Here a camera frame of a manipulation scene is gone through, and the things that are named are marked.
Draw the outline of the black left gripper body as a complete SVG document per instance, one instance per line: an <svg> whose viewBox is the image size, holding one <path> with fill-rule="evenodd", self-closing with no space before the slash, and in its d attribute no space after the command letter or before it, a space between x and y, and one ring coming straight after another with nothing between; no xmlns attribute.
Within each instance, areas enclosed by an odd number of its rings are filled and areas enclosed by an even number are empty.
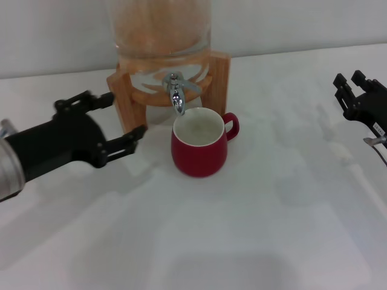
<svg viewBox="0 0 387 290"><path fill-rule="evenodd" d="M102 130L86 114L58 115L5 140L16 153L26 181L73 161L83 161L98 169L108 162Z"/></svg>

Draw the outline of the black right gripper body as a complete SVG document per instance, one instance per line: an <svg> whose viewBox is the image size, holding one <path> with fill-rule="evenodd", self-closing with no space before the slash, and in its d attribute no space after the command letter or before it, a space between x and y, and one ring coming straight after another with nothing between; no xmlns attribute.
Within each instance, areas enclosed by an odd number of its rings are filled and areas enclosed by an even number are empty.
<svg viewBox="0 0 387 290"><path fill-rule="evenodd" d="M344 117L366 125L377 136L387 136L387 92L366 92L345 97Z"/></svg>

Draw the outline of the chrome dispenser faucet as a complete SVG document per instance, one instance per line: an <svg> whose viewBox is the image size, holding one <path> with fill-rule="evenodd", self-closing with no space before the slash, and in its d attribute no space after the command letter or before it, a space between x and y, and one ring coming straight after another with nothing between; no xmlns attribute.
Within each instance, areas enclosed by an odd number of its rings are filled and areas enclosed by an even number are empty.
<svg viewBox="0 0 387 290"><path fill-rule="evenodd" d="M177 115L184 115L186 110L185 89L196 92L197 94L201 94L202 92L202 89L198 85L186 80L180 72L166 74L162 80L162 85Z"/></svg>

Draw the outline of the red ceramic cup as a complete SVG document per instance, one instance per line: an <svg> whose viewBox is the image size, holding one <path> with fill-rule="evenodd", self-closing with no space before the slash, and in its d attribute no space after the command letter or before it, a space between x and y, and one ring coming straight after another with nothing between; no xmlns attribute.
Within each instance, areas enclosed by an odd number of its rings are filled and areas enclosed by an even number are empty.
<svg viewBox="0 0 387 290"><path fill-rule="evenodd" d="M208 108L188 109L172 126L171 154L186 175L203 178L220 170L227 159L228 142L239 134L238 117L221 116Z"/></svg>

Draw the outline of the wooden dispenser stand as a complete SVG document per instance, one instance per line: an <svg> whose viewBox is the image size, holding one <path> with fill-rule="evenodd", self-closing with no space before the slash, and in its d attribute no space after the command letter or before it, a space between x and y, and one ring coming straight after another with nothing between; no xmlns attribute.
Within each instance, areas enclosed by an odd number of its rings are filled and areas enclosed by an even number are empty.
<svg viewBox="0 0 387 290"><path fill-rule="evenodd" d="M212 51L209 59L209 72L198 86L202 93L185 90L186 103L201 99L202 107L224 115L227 107L231 55ZM128 73L116 66L116 71L107 78L109 90L114 94L114 104L123 131L128 133L141 125L147 125L148 106L171 107L169 95L165 92L149 94L132 86Z"/></svg>

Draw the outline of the glass water dispenser jar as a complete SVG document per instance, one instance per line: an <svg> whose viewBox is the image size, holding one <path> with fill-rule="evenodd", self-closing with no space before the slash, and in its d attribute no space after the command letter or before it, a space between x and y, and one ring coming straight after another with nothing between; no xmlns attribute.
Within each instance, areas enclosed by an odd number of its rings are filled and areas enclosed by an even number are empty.
<svg viewBox="0 0 387 290"><path fill-rule="evenodd" d="M135 89L165 92L166 74L198 85L209 70L211 0L106 0L120 69Z"/></svg>

